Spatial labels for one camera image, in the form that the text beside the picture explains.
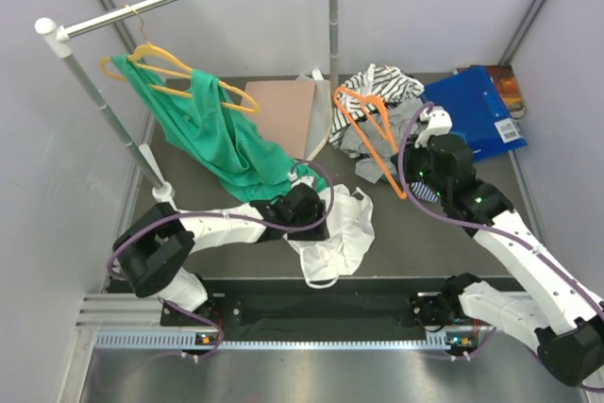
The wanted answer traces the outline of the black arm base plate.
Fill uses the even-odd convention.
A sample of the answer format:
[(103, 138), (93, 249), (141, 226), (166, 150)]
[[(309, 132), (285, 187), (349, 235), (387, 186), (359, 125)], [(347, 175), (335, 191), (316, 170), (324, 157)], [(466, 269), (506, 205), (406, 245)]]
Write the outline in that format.
[(312, 289), (300, 278), (211, 278), (210, 300), (199, 314), (226, 330), (228, 338), (249, 339), (296, 331), (338, 336), (464, 329), (480, 323), (461, 313), (453, 288), (467, 277), (345, 277), (326, 289)]

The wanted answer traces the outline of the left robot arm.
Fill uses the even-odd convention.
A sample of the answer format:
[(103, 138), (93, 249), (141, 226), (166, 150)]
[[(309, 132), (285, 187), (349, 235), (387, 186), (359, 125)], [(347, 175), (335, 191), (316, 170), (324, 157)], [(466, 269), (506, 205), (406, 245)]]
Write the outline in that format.
[(184, 269), (196, 252), (232, 243), (321, 242), (330, 237), (327, 205), (305, 182), (284, 195), (224, 210), (185, 211), (161, 202), (148, 210), (113, 244), (121, 275), (139, 298), (176, 304), (192, 323), (213, 315), (203, 279)]

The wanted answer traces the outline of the white tank top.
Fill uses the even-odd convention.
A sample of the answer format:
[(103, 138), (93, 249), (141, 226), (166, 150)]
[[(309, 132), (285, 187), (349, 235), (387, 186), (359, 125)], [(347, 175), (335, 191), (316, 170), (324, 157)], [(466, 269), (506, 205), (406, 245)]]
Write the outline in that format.
[(325, 241), (292, 241), (306, 284), (315, 290), (329, 288), (340, 277), (353, 275), (375, 239), (372, 225), (374, 204), (361, 188), (349, 191), (338, 184), (319, 196), (334, 206), (327, 217), (329, 238)]

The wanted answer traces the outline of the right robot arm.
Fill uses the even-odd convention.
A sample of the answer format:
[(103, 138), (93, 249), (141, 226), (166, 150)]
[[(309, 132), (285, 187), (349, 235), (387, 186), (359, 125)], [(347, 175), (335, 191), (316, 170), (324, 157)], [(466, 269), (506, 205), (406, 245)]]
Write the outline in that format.
[(413, 134), (394, 159), (404, 189), (425, 183), (440, 198), (437, 220), (462, 228), (528, 294), (523, 301), (469, 273), (445, 281), (439, 322), (485, 322), (527, 347), (567, 386), (603, 366), (603, 298), (579, 283), (533, 235), (513, 203), (477, 176), (473, 152), (454, 134)]

